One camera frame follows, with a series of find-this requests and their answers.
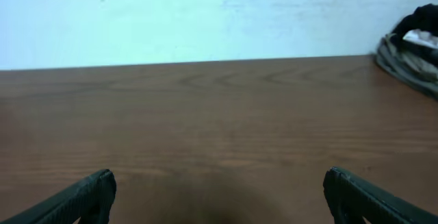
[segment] white wall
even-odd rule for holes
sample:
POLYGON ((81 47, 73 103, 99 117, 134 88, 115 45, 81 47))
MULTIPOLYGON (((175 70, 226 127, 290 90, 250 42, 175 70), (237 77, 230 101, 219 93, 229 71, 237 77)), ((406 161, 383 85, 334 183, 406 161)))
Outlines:
POLYGON ((438 0, 0 0, 0 69, 371 52, 438 0))

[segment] table surface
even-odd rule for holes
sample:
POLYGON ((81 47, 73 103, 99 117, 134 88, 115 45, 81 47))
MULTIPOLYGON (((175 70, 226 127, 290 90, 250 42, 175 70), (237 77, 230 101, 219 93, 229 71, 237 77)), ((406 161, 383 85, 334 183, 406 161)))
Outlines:
POLYGON ((438 105, 372 56, 0 72, 0 219, 98 169, 110 223, 332 223, 345 167, 438 214, 438 105))

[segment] wooden table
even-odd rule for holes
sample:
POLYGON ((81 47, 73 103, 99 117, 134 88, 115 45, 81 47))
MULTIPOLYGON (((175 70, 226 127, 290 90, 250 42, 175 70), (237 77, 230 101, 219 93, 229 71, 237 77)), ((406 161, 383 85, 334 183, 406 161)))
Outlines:
POLYGON ((332 223, 342 166, 438 214, 438 105, 371 56, 0 73, 0 219, 98 169, 110 223, 332 223))

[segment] black cloth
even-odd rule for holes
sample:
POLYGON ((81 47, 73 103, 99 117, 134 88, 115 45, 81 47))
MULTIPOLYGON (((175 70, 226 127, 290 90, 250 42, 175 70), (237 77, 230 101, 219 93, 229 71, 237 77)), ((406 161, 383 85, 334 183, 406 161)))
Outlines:
POLYGON ((438 66, 438 50, 416 45, 403 40, 403 36, 412 29, 420 29, 438 36, 438 5, 428 4, 417 8, 413 14, 406 16, 392 31, 395 36, 391 42, 401 51, 407 50, 423 60, 438 66))

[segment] gray fabric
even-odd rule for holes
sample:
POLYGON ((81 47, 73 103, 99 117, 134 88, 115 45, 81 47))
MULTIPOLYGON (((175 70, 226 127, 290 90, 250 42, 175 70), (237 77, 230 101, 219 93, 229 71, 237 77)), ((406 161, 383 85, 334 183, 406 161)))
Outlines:
POLYGON ((404 60, 400 60, 397 49, 385 41, 378 48, 376 63, 395 78, 410 87, 438 100, 438 85, 435 82, 423 81, 417 77, 418 72, 411 69, 404 60))
POLYGON ((388 34, 385 37, 385 42, 391 55, 398 58, 401 62, 404 62, 412 71, 417 73, 420 79, 438 84, 438 68, 409 51, 399 52, 396 46, 390 41, 394 35, 395 34, 388 34))

